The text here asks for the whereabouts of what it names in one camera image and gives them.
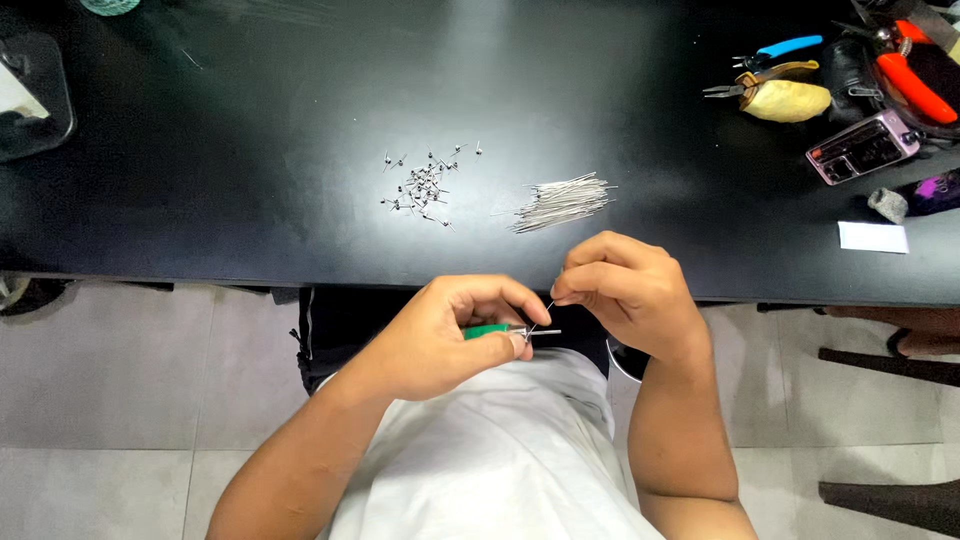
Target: person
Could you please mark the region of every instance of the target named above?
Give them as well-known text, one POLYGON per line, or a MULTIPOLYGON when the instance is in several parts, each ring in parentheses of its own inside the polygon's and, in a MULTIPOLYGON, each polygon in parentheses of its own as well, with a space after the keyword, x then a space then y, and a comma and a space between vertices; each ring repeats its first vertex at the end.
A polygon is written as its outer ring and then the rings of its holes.
POLYGON ((518 334, 463 337, 521 323, 515 308, 549 325, 540 298, 506 276, 444 276, 253 453, 207 537, 756 538, 680 264, 604 232, 550 294, 652 356, 628 437, 639 511, 593 363, 518 334))

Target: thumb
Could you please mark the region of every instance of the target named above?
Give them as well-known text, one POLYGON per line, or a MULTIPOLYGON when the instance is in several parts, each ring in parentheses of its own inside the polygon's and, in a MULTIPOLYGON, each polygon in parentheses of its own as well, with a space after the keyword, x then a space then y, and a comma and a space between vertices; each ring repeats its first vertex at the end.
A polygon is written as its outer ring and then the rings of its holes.
POLYGON ((469 365, 477 366, 479 372, 519 357, 526 347, 527 343, 518 333, 493 331, 464 341, 460 353, 467 358, 469 365))

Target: black table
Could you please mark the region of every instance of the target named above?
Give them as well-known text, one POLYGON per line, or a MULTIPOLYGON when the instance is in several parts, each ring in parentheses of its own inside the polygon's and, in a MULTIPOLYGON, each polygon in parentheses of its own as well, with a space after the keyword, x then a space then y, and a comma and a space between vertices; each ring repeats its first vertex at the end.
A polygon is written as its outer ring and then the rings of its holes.
POLYGON ((841 250, 854 199, 960 165, 915 160, 835 187, 809 126, 734 100, 730 56, 816 31, 751 6, 615 1, 76 0, 0 7, 0 35, 63 49, 78 131, 0 165, 0 267, 36 276, 416 286, 505 272, 546 290, 613 229, 664 246, 699 299, 960 305, 960 211, 912 220, 910 255, 841 250), (475 144, 445 217, 388 211, 409 166, 475 144), (522 184, 598 171, 616 202, 514 234, 522 184))

